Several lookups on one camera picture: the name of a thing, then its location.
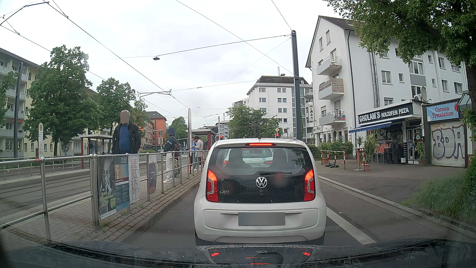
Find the hooded jacket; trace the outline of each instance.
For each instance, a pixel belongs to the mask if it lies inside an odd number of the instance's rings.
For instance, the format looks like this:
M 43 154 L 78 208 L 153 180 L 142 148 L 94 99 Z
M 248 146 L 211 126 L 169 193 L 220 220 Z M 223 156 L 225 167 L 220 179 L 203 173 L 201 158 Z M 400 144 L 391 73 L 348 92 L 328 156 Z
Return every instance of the hooded jacket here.
M 177 143 L 175 128 L 169 127 L 166 132 L 169 134 L 169 140 L 165 144 L 164 152 L 172 152 L 174 150 L 174 145 Z
M 119 154 L 119 131 L 122 127 L 122 123 L 116 126 L 114 133 L 112 134 L 112 149 L 113 155 Z M 129 122 L 128 130 L 130 134 L 130 152 L 129 154 L 137 154 L 140 149 L 140 132 L 139 127 L 133 122 Z

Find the rear bumper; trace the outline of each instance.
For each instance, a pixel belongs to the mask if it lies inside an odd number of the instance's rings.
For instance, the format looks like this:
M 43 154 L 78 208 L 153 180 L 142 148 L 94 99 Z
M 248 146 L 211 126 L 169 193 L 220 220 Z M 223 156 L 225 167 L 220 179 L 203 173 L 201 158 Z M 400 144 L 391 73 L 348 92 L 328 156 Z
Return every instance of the rear bumper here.
M 284 212 L 285 226 L 239 226 L 238 212 Z M 288 243 L 320 238 L 326 228 L 326 202 L 319 195 L 309 202 L 285 204 L 194 204 L 195 231 L 200 239 L 222 243 Z

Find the vw logo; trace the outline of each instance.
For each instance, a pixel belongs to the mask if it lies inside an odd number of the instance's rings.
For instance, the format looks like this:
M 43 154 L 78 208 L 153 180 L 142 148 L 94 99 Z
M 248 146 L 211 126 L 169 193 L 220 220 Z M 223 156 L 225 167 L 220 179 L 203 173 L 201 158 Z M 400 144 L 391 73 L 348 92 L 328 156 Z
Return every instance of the vw logo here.
M 256 179 L 256 186 L 258 186 L 259 188 L 264 188 L 266 187 L 266 185 L 268 185 L 268 181 L 265 177 L 259 177 Z

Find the shop door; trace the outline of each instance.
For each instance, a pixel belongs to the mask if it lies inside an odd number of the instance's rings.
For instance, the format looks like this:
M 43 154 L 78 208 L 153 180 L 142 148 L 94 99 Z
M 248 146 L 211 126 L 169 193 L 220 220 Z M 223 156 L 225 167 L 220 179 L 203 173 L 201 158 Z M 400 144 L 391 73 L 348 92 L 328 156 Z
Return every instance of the shop door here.
M 418 151 L 415 148 L 415 134 L 421 133 L 421 128 L 407 129 L 407 152 L 408 152 L 408 163 L 409 164 L 418 164 Z
M 465 125 L 461 121 L 430 125 L 433 165 L 465 167 Z

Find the sky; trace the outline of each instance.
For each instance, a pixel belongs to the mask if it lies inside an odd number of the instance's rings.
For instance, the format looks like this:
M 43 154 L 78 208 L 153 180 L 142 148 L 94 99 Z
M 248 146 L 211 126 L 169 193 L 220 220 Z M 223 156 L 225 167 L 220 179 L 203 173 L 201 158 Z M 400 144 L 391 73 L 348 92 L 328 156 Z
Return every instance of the sky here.
M 32 2 L 0 0 L 0 16 Z M 161 113 L 170 124 L 178 116 L 187 117 L 191 108 L 193 128 L 215 124 L 218 116 L 223 120 L 223 113 L 233 102 L 246 98 L 261 75 L 277 75 L 279 66 L 280 73 L 292 75 L 290 37 L 249 41 L 257 50 L 241 42 L 163 54 L 240 38 L 289 35 L 291 28 L 297 33 L 299 75 L 311 83 L 312 73 L 305 65 L 317 18 L 339 17 L 323 0 L 274 0 L 289 27 L 271 0 L 50 0 L 50 4 L 25 7 L 3 26 L 49 50 L 63 44 L 68 48 L 80 46 L 89 55 L 89 70 L 99 76 L 87 73 L 93 89 L 102 81 L 100 77 L 114 77 L 141 93 L 172 90 L 175 98 L 157 93 L 145 96 L 147 111 Z M 63 11 L 153 83 L 52 7 Z M 24 59 L 42 64 L 50 58 L 49 51 L 5 28 L 0 27 L 0 36 L 1 48 Z M 258 50 L 269 53 L 269 58 Z M 154 55 L 163 56 L 155 61 Z M 235 84 L 213 86 L 224 83 Z

